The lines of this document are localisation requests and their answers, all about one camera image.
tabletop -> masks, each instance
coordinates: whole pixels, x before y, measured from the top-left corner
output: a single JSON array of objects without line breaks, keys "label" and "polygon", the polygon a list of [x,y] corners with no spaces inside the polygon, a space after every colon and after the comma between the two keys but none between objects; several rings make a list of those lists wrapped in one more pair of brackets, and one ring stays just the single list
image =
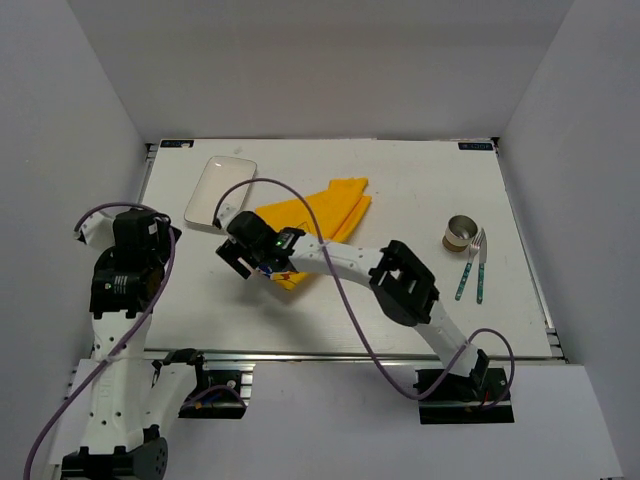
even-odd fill
[{"label": "tabletop", "polygon": [[[441,300],[466,335],[491,327],[519,357],[548,357],[550,347],[525,254],[494,151],[461,150],[457,142],[380,140],[200,140],[191,148],[159,148],[143,202],[167,213],[183,235],[169,285],[153,315],[149,349],[193,347],[220,352],[360,354],[364,349],[328,277],[291,292],[259,276],[243,280],[216,254],[221,234],[190,228],[184,212],[213,156],[252,160],[257,175],[284,181],[303,195],[333,178],[367,177],[373,201],[348,243],[381,248],[406,243],[435,274]],[[251,186],[245,209],[291,198],[268,184]],[[476,304],[477,265],[455,301],[466,254],[441,243],[448,219],[465,214],[485,228],[488,259],[484,303]],[[355,313],[380,354],[433,354],[413,329],[390,321],[372,292],[345,284]],[[505,355],[500,340],[474,341]]]}]

gray wall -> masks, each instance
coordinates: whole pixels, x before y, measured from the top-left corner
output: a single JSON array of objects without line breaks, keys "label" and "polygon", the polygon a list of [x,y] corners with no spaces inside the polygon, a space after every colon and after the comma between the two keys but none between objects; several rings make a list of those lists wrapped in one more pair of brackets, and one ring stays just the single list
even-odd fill
[{"label": "gray wall", "polygon": [[500,135],[572,0],[70,0],[147,141]]},{"label": "gray wall", "polygon": [[71,229],[88,207],[134,197],[145,150],[64,0],[1,10],[0,468],[17,479],[90,346],[96,254]]},{"label": "gray wall", "polygon": [[640,3],[578,0],[502,139],[565,352],[640,479]]}]

green handle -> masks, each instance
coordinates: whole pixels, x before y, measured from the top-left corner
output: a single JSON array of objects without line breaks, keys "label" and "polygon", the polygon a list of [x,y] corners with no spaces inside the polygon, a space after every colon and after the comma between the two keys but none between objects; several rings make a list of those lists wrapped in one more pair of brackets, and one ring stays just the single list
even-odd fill
[{"label": "green handle", "polygon": [[478,305],[482,303],[482,297],[484,295],[484,263],[481,263],[478,267],[478,294],[476,295],[476,302]]},{"label": "green handle", "polygon": [[470,271],[471,271],[471,262],[467,263],[467,266],[464,267],[464,273],[462,274],[462,278],[460,279],[460,285],[458,285],[458,291],[456,292],[456,300],[460,300],[460,297],[462,297],[462,292],[464,292],[464,286],[467,284],[467,278],[469,278]]}]

folded cloth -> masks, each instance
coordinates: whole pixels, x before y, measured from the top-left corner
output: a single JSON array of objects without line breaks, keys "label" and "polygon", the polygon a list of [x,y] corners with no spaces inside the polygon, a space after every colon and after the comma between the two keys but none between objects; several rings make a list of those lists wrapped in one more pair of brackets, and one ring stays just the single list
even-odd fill
[{"label": "folded cloth", "polygon": [[[367,183],[366,178],[335,179],[327,190],[305,197],[324,239],[344,242],[351,236],[371,203],[371,197],[363,195]],[[296,227],[317,236],[311,216],[297,198],[258,207],[256,213],[276,231]],[[283,288],[293,290],[307,276],[303,272],[282,273],[272,278]]]}]

